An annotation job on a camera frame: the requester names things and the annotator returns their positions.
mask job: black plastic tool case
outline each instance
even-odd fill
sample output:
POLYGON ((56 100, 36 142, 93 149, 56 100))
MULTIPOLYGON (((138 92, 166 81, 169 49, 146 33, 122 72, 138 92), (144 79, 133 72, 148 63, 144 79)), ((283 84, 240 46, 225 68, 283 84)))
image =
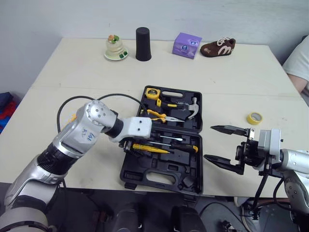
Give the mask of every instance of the black plastic tool case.
MULTIPOLYGON (((150 140, 134 140, 133 143, 155 146, 170 151, 169 154, 153 153, 142 151, 135 153, 126 152, 125 160, 121 169, 120 178, 125 182, 125 188, 135 189, 137 185, 151 186, 155 188, 167 189, 190 195, 199 195, 203 191, 203 151, 202 137, 198 134, 202 131, 202 94, 199 92, 171 89, 156 86, 146 86, 141 98, 141 102, 147 109, 165 113, 167 116, 176 117, 185 122, 153 121, 152 133, 158 133, 163 136, 183 138, 182 142, 159 136, 152 137, 150 140), (186 102, 192 104, 192 98, 197 98, 199 110, 197 115, 188 120, 192 111, 184 110, 164 110, 156 106, 156 100, 147 99, 145 91, 147 88, 161 90, 160 100, 162 102, 186 102), (180 93, 182 97, 167 96, 164 92, 180 93), (148 141, 170 144, 172 142, 196 145, 197 153, 188 153, 177 149, 169 149, 165 145, 154 145, 148 141), (151 181, 148 175, 163 174, 172 179, 172 184, 151 181)), ((157 118, 154 115, 147 115, 139 108, 137 116, 148 116, 157 118)))

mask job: purple tissue box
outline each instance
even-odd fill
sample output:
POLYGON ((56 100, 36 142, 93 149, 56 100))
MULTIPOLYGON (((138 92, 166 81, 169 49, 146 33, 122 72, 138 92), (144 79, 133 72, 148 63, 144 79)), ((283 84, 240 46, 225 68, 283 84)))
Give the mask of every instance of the purple tissue box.
POLYGON ((194 59, 201 40, 201 37, 180 33, 175 39, 173 53, 194 59))

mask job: black cup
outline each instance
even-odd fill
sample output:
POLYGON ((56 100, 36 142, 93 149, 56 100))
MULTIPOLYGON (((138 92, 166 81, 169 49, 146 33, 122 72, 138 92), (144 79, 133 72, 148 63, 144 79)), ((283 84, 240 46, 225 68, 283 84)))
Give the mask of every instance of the black cup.
POLYGON ((148 61, 151 59, 150 32, 148 28, 136 29, 136 59, 148 61))

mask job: brown sneaker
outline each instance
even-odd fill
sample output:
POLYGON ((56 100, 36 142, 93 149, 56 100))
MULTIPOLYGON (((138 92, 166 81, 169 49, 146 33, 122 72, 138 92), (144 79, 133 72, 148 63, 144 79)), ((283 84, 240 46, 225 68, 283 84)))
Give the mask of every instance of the brown sneaker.
POLYGON ((228 56, 232 53, 235 43, 235 39, 224 37, 218 41, 203 45, 200 51, 206 57, 228 56))

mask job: white table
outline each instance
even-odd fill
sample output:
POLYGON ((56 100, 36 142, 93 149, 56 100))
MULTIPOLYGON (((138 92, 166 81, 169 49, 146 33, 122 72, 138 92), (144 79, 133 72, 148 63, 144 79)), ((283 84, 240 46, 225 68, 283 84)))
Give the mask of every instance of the white table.
MULTIPOLYGON (((130 57, 110 62, 102 55, 103 40, 62 40, 0 135, 0 182, 13 182, 33 156, 51 143, 56 135, 56 112, 64 100, 75 95, 97 98, 115 92, 140 99, 145 85, 202 92, 204 154, 223 156, 235 164, 236 146, 245 137, 221 134, 209 127, 224 124, 251 127, 246 115, 252 111, 264 117, 255 126, 255 139, 260 129, 280 128, 282 147, 309 149, 308 107, 267 46, 237 44, 230 56, 205 58, 198 54, 191 60, 170 54, 172 42, 153 41, 153 58, 140 62, 134 59, 134 41, 124 43, 130 57), (191 82, 178 82, 180 76, 189 77, 191 82)), ((84 102, 68 103, 62 112, 62 125, 84 102)), ((104 103, 121 117, 135 115, 138 109, 135 102, 122 97, 105 99, 104 103)), ((122 190, 124 183, 119 174, 123 159, 118 144, 102 135, 70 169, 67 185, 122 190)), ((260 180, 252 167, 247 166, 244 175, 237 175, 204 160, 205 195, 254 196, 260 180)), ((270 178, 262 196, 271 197, 277 182, 278 179, 270 178)), ((160 191, 143 186, 137 190, 160 191)), ((286 197, 283 188, 278 196, 286 197)))

